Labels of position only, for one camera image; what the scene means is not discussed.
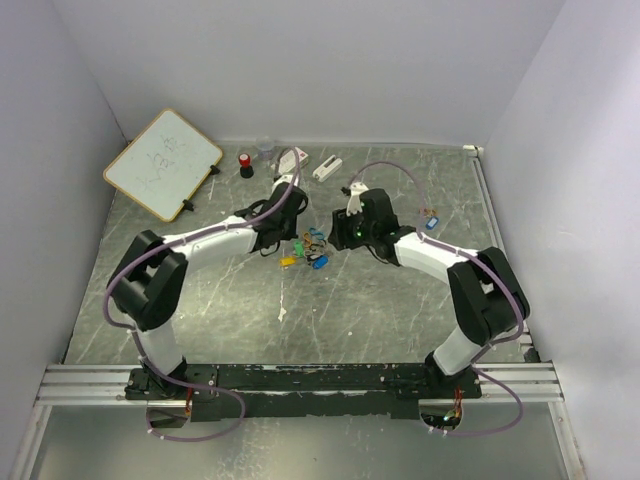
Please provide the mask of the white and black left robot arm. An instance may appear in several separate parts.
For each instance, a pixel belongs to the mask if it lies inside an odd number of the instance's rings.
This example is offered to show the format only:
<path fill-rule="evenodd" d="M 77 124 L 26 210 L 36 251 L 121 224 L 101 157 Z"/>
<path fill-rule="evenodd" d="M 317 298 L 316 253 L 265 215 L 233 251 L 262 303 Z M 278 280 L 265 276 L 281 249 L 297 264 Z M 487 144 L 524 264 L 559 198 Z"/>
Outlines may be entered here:
<path fill-rule="evenodd" d="M 150 375 L 150 386 L 162 398 L 181 395 L 187 385 L 187 362 L 171 319 L 188 275 L 217 260 L 279 248 L 297 237 L 297 217 L 308 195 L 289 176 L 277 181 L 271 196 L 236 211 L 224 221 L 182 235 L 138 234 L 109 283 L 108 296 L 127 318 Z"/>

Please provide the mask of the light blue key tag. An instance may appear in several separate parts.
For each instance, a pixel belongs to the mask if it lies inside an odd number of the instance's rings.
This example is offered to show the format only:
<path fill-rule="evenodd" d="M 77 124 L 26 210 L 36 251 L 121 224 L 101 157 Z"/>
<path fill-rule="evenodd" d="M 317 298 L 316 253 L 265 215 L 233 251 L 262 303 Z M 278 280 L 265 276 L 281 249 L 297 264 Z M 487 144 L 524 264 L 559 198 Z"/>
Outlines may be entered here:
<path fill-rule="evenodd" d="M 433 230 L 439 224 L 439 218 L 437 216 L 431 216 L 425 223 L 427 230 Z"/>

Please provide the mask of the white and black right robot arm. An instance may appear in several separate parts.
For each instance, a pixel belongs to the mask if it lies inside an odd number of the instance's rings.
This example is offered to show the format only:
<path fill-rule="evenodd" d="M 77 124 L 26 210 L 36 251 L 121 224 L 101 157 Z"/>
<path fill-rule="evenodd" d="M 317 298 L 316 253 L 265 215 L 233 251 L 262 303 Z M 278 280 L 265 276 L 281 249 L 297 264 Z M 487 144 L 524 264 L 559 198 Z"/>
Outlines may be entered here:
<path fill-rule="evenodd" d="M 463 249 L 402 226 L 381 188 L 356 182 L 342 192 L 347 206 L 332 213 L 329 243 L 337 250 L 365 247 L 379 261 L 411 268 L 450 289 L 456 327 L 425 358 L 424 384 L 443 398 L 459 375 L 489 347 L 522 333 L 531 309 L 506 255 L 497 247 Z"/>

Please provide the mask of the yellow key tag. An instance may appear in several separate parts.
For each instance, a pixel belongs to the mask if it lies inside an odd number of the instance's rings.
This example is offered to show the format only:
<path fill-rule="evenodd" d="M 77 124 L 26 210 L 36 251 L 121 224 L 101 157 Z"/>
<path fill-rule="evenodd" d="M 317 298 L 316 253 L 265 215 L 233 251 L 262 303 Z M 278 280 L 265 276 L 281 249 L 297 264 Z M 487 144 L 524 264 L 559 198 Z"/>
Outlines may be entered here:
<path fill-rule="evenodd" d="M 293 256 L 282 257 L 279 260 L 279 265 L 283 268 L 295 265 L 297 262 L 297 258 Z"/>

